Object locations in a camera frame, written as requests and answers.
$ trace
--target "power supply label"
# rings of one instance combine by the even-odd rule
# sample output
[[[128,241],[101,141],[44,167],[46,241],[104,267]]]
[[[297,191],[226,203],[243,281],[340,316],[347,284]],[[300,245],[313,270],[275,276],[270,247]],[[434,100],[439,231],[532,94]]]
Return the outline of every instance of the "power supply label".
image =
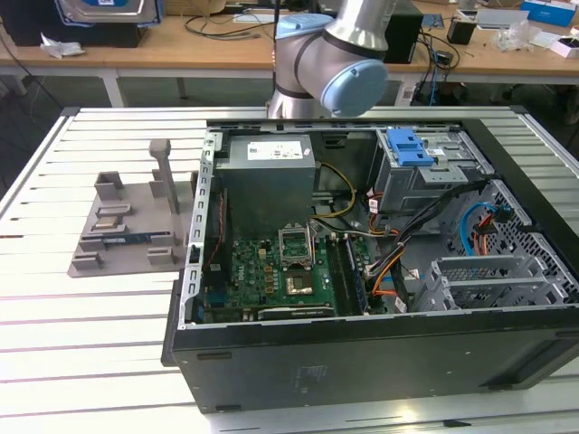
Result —
[[[301,160],[300,142],[251,142],[247,146],[248,160]]]

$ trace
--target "blue cable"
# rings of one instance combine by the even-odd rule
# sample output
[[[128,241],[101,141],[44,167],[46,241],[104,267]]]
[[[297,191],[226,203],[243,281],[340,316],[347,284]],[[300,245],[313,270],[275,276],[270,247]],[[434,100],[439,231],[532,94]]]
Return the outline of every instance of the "blue cable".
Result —
[[[490,203],[486,202],[479,202],[472,205],[462,216],[460,219],[460,241],[462,241],[462,245],[464,246],[464,251],[468,256],[474,256],[474,251],[472,251],[472,247],[469,244],[469,235],[467,234],[467,220],[469,216],[472,214],[474,210],[477,208],[484,206],[489,208],[493,212],[497,212],[498,208],[495,205],[491,205]]]
[[[436,94],[436,87],[438,85],[438,54],[435,50],[432,50],[432,55],[434,56],[434,74],[432,75],[431,102],[428,104],[429,106],[432,106],[434,102],[434,95]]]

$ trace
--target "workbench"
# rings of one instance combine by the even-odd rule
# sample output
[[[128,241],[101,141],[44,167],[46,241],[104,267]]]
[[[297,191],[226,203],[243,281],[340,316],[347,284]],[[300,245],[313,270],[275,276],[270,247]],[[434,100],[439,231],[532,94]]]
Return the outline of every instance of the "workbench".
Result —
[[[481,119],[579,231],[579,165],[528,114],[377,108],[367,116]],[[457,434],[547,434],[579,426],[579,360],[522,392],[202,416],[181,373],[159,361],[177,274],[66,272],[98,172],[144,183],[157,165],[149,140],[169,138],[175,180],[184,181],[199,168],[207,120],[264,117],[263,108],[84,108],[59,117],[0,202],[0,432],[443,432],[454,420],[472,425]]]
[[[425,14],[442,14],[450,18],[456,5],[433,5],[415,2]],[[37,47],[14,47],[16,57],[34,75],[100,77],[109,94],[112,107],[125,107],[119,87],[121,77],[177,78],[176,96],[185,96],[183,78],[270,79],[272,40],[262,31],[261,38],[242,42],[225,42],[203,38],[187,32],[184,19],[169,16],[158,27],[149,29],[136,49],[87,47],[86,54],[58,60]],[[251,24],[210,24],[207,32],[227,32]],[[432,29],[435,36],[446,38],[446,29]],[[567,29],[533,22],[546,31],[566,33]],[[265,32],[272,34],[272,25]],[[460,64],[448,77],[450,82],[579,84],[579,59],[564,59],[547,49],[536,47],[532,52],[499,52],[490,46],[494,31],[475,30],[469,45],[456,45]],[[441,42],[437,49],[448,51]],[[415,51],[410,64],[389,64],[389,80],[399,80],[396,105],[410,105],[413,89],[428,68],[428,53],[423,46]],[[0,47],[0,74],[23,76],[4,47]]]

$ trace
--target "gray floor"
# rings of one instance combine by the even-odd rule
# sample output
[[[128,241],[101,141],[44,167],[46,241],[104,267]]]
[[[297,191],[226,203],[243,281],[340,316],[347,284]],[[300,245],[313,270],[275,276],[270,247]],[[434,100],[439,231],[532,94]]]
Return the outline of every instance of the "gray floor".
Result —
[[[123,79],[120,85],[132,107],[262,106],[271,96],[269,80],[194,79],[185,83],[191,95],[186,100],[178,98],[174,79]],[[99,79],[49,77],[44,86],[65,107],[109,106]],[[493,89],[489,85],[469,85],[462,104],[488,105]],[[0,100],[0,197],[60,114],[60,109],[42,91],[37,91],[35,82],[28,82],[28,90],[24,97],[9,94]],[[393,83],[381,104],[394,104],[396,91],[397,84]],[[511,101],[503,102],[526,107],[563,144],[567,144],[574,131],[575,126],[563,124],[563,112],[548,87],[523,86],[514,92]],[[579,137],[570,149],[574,154],[579,151]]]

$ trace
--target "slatted metal table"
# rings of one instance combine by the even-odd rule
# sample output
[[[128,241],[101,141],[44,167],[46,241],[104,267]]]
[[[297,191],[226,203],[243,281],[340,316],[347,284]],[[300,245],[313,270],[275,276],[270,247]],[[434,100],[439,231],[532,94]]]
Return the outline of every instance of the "slatted metal table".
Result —
[[[0,432],[439,432],[445,420],[470,424],[457,434],[579,431],[579,361],[523,392],[202,416],[181,373],[159,362],[176,273],[71,279],[66,271],[98,172],[146,182],[156,165],[149,139],[162,137],[172,139],[176,180],[185,180],[208,119],[264,116],[262,108],[104,108],[58,119],[0,202]],[[529,115],[493,107],[367,116],[480,118],[579,232],[579,165]]]

